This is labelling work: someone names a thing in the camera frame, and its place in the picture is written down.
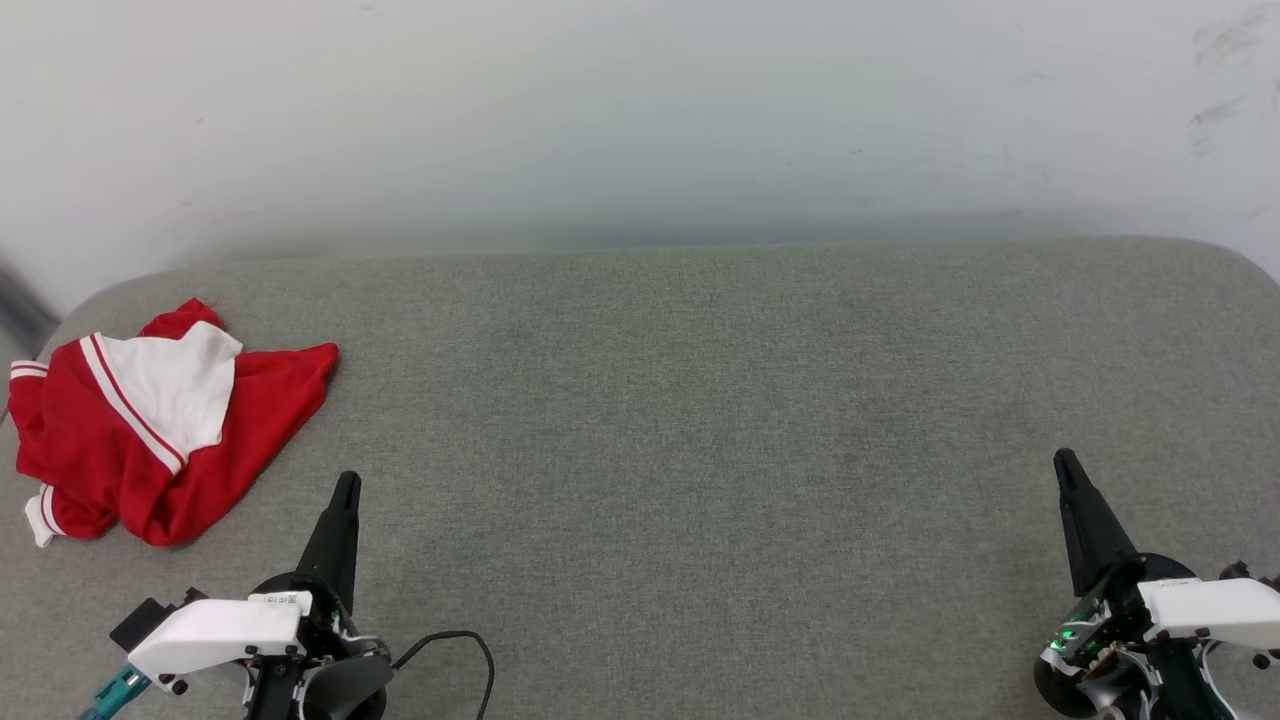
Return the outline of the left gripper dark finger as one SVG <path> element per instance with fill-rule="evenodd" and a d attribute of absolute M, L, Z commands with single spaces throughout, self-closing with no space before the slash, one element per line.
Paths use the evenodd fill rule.
<path fill-rule="evenodd" d="M 297 573 L 323 582 L 348 612 L 355 610 L 360 496 L 358 473 L 339 474 L 297 564 Z"/>

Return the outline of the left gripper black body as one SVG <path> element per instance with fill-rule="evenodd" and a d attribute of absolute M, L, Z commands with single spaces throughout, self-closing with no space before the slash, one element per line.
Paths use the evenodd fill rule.
<path fill-rule="evenodd" d="M 334 593 L 293 571 L 253 589 L 261 600 L 310 600 L 296 642 L 278 653 L 256 652 L 247 662 L 247 719 L 381 719 L 393 678 L 381 638 L 356 629 Z"/>

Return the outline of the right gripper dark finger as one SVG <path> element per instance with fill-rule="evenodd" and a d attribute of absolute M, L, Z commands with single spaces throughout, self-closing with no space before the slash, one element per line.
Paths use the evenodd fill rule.
<path fill-rule="evenodd" d="M 1071 448 L 1053 454 L 1053 469 L 1071 588 L 1082 598 L 1110 568 L 1138 551 Z"/>

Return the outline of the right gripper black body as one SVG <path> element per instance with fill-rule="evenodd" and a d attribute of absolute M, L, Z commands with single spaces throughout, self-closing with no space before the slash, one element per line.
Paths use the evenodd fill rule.
<path fill-rule="evenodd" d="M 1234 719 L 1207 664 L 1216 641 L 1147 635 L 1153 621 L 1140 583 L 1192 580 L 1188 568 L 1156 553 L 1111 568 L 1041 652 L 1041 698 L 1073 719 Z"/>

